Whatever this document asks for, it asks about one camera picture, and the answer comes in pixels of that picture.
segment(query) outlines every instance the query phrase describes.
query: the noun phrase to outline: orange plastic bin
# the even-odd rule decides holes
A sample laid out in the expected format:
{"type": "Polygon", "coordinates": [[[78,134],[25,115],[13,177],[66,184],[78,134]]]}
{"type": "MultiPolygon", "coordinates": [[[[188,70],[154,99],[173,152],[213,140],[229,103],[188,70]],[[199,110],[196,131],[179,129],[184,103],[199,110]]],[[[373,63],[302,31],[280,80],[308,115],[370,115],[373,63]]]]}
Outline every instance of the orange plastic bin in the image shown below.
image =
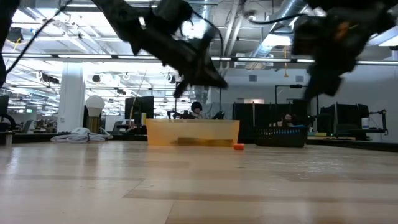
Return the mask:
{"type": "Polygon", "coordinates": [[[238,143],[239,121],[147,119],[150,146],[226,146],[238,143]]]}

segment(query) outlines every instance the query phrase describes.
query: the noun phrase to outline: wooden floor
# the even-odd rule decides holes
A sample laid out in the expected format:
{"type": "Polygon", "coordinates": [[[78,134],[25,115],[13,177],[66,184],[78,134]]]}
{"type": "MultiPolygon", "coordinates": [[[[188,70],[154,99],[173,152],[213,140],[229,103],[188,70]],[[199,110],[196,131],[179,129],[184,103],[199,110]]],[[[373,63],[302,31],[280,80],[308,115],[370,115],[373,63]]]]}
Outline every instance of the wooden floor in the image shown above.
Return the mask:
{"type": "Polygon", "coordinates": [[[0,147],[0,223],[398,223],[398,154],[117,141],[0,147]]]}

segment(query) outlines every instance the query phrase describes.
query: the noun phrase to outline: white lamp shade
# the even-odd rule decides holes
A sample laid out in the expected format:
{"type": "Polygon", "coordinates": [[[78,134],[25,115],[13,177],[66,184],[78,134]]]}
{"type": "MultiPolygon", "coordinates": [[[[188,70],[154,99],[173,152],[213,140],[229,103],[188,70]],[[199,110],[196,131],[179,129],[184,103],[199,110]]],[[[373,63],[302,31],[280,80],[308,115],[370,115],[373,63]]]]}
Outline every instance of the white lamp shade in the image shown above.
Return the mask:
{"type": "Polygon", "coordinates": [[[105,101],[100,96],[90,96],[86,100],[86,107],[88,110],[88,116],[99,117],[102,109],[105,107],[105,101]]]}

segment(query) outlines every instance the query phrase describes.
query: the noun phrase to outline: small orange block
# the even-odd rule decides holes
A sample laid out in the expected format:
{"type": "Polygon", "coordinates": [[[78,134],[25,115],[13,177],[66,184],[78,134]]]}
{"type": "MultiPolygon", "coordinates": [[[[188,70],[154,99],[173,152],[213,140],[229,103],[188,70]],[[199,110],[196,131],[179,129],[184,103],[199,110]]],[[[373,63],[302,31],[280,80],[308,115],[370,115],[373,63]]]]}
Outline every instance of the small orange block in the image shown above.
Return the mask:
{"type": "Polygon", "coordinates": [[[244,144],[234,144],[234,150],[243,150],[244,144]]]}

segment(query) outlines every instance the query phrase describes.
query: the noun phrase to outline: blue basket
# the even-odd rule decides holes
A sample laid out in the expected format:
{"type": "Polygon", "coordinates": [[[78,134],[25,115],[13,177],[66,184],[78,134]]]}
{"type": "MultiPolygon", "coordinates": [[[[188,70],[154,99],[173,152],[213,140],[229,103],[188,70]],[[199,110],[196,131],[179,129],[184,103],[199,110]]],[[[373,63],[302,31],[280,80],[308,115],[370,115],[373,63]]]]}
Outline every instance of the blue basket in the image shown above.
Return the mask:
{"type": "Polygon", "coordinates": [[[255,128],[254,143],[258,146],[304,147],[307,134],[308,128],[303,126],[255,128]]]}

